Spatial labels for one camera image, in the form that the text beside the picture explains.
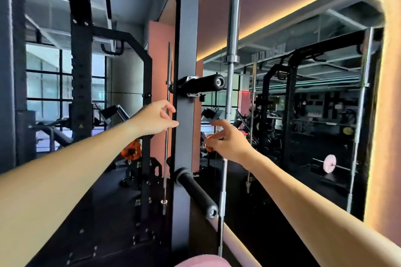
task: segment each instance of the pink towel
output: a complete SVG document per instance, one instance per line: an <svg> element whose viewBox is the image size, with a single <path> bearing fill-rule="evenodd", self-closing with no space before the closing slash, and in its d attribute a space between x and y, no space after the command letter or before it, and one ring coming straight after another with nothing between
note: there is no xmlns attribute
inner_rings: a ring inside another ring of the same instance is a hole
<svg viewBox="0 0 401 267"><path fill-rule="evenodd" d="M183 261L176 267L231 267L231 266L225 259L218 257L217 255L204 254Z"/></svg>

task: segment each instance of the pink weight plate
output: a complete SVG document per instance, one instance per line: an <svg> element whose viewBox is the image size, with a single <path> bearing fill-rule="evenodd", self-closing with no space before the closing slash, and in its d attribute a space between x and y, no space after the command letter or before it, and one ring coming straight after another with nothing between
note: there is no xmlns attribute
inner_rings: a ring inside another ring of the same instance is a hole
<svg viewBox="0 0 401 267"><path fill-rule="evenodd" d="M326 173L331 173L336 168L337 159L333 154L326 156L323 162L323 170Z"/></svg>

